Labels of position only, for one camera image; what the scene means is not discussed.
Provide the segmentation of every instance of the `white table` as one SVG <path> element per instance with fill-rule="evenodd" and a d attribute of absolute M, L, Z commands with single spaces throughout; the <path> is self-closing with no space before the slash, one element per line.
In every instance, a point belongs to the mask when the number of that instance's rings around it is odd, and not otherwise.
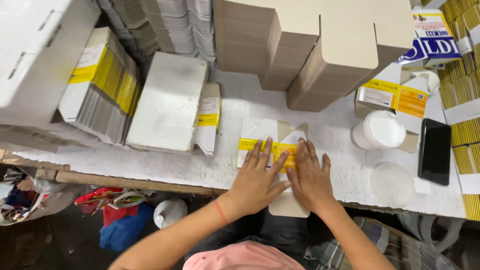
<path fill-rule="evenodd" d="M 332 161 L 331 180 L 337 200 L 360 208 L 465 218 L 453 158 L 449 186 L 432 183 L 430 194 L 415 193 L 414 199 L 406 204 L 398 204 L 395 200 L 388 203 L 378 201 L 370 187 L 370 175 L 375 164 L 391 161 L 416 175 L 418 154 L 400 150 L 364 151 L 354 147 L 350 129 L 360 122 L 355 117 L 354 94 L 341 98 L 320 113 L 302 112 L 287 108 L 285 93 L 262 90 L 256 75 L 217 71 L 210 75 L 209 81 L 220 84 L 222 95 L 215 158 L 205 157 L 199 150 L 193 156 L 183 156 L 120 148 L 80 147 L 63 147 L 57 154 L 15 154 L 30 160 L 68 164 L 71 171 L 87 174 L 229 189 L 237 174 L 237 147 L 244 115 L 309 123 L 310 139 L 317 152 L 326 152 Z M 438 92 L 430 95 L 425 116 L 444 122 L 440 104 Z M 392 197 L 397 196 L 395 190 L 386 188 L 385 192 Z"/>

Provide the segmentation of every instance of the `black phone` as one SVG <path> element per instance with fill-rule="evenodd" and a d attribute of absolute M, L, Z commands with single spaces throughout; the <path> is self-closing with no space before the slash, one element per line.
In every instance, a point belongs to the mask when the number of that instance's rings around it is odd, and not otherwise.
<path fill-rule="evenodd" d="M 449 184 L 451 136 L 449 125 L 423 119 L 419 151 L 420 178 L 441 185 Z"/>

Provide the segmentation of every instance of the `red string bracelet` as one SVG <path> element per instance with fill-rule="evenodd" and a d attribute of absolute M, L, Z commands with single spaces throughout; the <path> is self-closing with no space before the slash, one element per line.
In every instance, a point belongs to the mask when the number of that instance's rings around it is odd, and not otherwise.
<path fill-rule="evenodd" d="M 220 208 L 220 205 L 218 204 L 218 201 L 215 200 L 216 207 L 218 208 L 218 212 L 220 213 L 220 216 L 222 217 L 223 222 L 225 222 L 225 225 L 228 224 L 227 219 L 225 218 L 225 215 L 223 214 L 222 208 Z"/>

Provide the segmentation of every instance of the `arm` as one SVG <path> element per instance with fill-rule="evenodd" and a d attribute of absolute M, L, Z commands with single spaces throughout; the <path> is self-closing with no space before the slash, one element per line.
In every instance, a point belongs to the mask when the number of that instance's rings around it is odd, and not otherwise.
<path fill-rule="evenodd" d="M 272 138 L 268 138 L 260 156 L 262 141 L 245 157 L 232 188 L 217 200 L 138 242 L 110 266 L 110 270 L 170 269 L 190 248 L 229 222 L 254 214 L 269 205 L 290 182 L 269 188 L 287 160 L 284 152 L 266 171 Z"/>
<path fill-rule="evenodd" d="M 297 170 L 287 170 L 288 179 L 298 201 L 317 214 L 342 246 L 354 269 L 394 270 L 394 266 L 368 239 L 333 197 L 330 182 L 330 159 L 322 156 L 320 167 L 315 147 L 300 139 L 297 146 Z"/>

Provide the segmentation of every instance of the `finger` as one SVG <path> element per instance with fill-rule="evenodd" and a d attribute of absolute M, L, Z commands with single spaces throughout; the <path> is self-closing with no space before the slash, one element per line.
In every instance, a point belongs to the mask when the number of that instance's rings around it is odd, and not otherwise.
<path fill-rule="evenodd" d="M 322 171 L 330 176 L 330 167 L 332 164 L 330 163 L 330 158 L 326 153 L 322 156 L 322 160 L 324 161 L 324 167 L 322 168 Z"/>
<path fill-rule="evenodd" d="M 305 161 L 305 154 L 303 149 L 305 148 L 305 141 L 299 140 L 297 145 L 297 170 L 306 171 L 307 170 L 307 163 Z"/>
<path fill-rule="evenodd" d="M 280 157 L 278 157 L 275 163 L 272 164 L 270 169 L 268 169 L 267 174 L 270 175 L 271 177 L 277 175 L 282 169 L 283 165 L 285 164 L 285 161 L 287 161 L 289 155 L 290 155 L 290 152 L 288 150 L 285 150 L 280 155 Z"/>
<path fill-rule="evenodd" d="M 310 156 L 310 153 L 308 152 L 308 147 L 307 147 L 307 142 L 305 141 L 304 138 L 300 138 L 299 139 L 300 141 L 303 142 L 303 154 L 305 155 L 305 164 L 307 166 L 307 168 L 311 168 L 313 167 L 313 163 L 312 163 L 312 157 Z"/>
<path fill-rule="evenodd" d="M 248 167 L 248 162 L 250 162 L 251 157 L 252 157 L 252 150 L 250 149 L 250 150 L 248 150 L 247 155 L 245 155 L 245 160 L 243 161 L 243 164 L 241 165 L 241 169 Z"/>
<path fill-rule="evenodd" d="M 320 168 L 320 160 L 318 159 L 317 153 L 315 151 L 315 146 L 313 145 L 313 142 L 311 140 L 307 140 L 307 149 L 310 153 L 313 167 L 321 170 L 322 168 Z"/>
<path fill-rule="evenodd" d="M 265 143 L 264 151 L 258 160 L 257 168 L 265 169 L 267 167 L 268 161 L 270 160 L 270 153 L 272 152 L 272 142 L 273 139 L 269 137 Z"/>
<path fill-rule="evenodd" d="M 248 162 L 249 168 L 255 168 L 257 166 L 258 158 L 260 156 L 260 148 L 262 148 L 262 140 L 258 140 L 253 147 L 252 157 L 250 157 L 250 162 Z"/>
<path fill-rule="evenodd" d="M 271 201 L 273 201 L 278 195 L 284 192 L 287 188 L 289 188 L 292 184 L 289 181 L 281 181 L 277 183 L 273 188 L 268 191 L 267 196 Z"/>
<path fill-rule="evenodd" d="M 297 171 L 291 167 L 287 168 L 287 177 L 290 183 L 292 184 L 292 190 L 294 192 L 301 191 L 299 176 Z"/>

